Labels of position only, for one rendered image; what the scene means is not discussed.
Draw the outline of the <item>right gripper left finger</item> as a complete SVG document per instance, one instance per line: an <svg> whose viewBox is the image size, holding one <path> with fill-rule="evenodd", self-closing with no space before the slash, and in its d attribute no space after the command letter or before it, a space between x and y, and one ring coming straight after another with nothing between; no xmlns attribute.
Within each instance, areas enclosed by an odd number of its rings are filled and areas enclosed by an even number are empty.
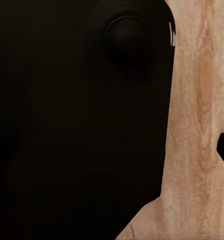
<svg viewBox="0 0 224 240"><path fill-rule="evenodd" d="M0 136L0 179L17 152L17 144L12 133Z"/></svg>

